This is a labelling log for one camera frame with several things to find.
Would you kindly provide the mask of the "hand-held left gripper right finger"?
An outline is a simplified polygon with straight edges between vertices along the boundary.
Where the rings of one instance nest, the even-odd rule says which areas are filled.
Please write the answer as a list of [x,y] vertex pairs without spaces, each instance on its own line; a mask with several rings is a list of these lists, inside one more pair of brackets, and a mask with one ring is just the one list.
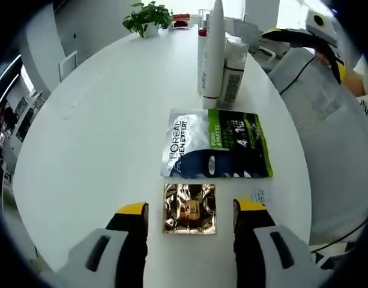
[[320,287],[325,271],[312,262],[308,245],[266,207],[234,200],[234,253],[238,287]]

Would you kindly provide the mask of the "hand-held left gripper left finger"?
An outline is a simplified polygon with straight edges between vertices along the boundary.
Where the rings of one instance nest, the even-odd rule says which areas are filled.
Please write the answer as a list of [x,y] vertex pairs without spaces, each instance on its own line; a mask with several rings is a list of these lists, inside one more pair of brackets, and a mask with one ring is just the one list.
[[149,205],[138,202],[114,213],[68,254],[58,287],[143,287],[148,254]]

